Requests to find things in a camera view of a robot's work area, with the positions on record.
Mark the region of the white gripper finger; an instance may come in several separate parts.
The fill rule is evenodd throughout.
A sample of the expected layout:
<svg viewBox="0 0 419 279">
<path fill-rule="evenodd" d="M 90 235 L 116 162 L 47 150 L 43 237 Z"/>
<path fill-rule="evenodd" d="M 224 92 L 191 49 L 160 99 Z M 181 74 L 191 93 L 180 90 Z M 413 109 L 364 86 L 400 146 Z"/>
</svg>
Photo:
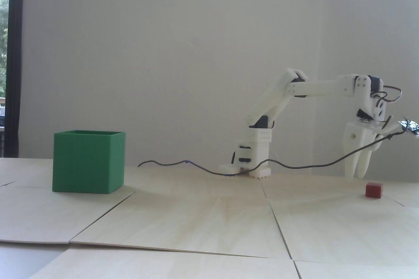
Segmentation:
<svg viewBox="0 0 419 279">
<path fill-rule="evenodd" d="M 380 133 L 371 133 L 367 134 L 364 133 L 363 136 L 358 140 L 357 147 L 361 148 L 368 144 L 371 144 L 379 139 L 382 139 L 383 136 Z M 357 162 L 357 178 L 362 179 L 365 176 L 365 173 L 367 172 L 369 162 L 371 159 L 371 155 L 374 151 L 379 149 L 381 143 L 376 143 L 373 145 L 368 146 L 367 148 L 364 148 L 358 152 L 358 162 Z"/>
<path fill-rule="evenodd" d="M 360 155 L 361 145 L 359 143 L 343 143 L 345 153 L 344 158 L 344 174 L 345 178 L 350 181 L 355 175 L 358 158 Z"/>
</svg>

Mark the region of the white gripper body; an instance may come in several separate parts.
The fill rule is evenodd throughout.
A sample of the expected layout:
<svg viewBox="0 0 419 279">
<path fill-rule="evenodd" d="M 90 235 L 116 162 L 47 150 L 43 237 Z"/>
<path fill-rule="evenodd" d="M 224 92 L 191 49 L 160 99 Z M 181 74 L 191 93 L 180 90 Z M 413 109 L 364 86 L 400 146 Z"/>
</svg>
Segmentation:
<svg viewBox="0 0 419 279">
<path fill-rule="evenodd" d="M 379 125 L 362 121 L 350 121 L 344 129 L 344 144 L 370 144 L 383 138 Z"/>
</svg>

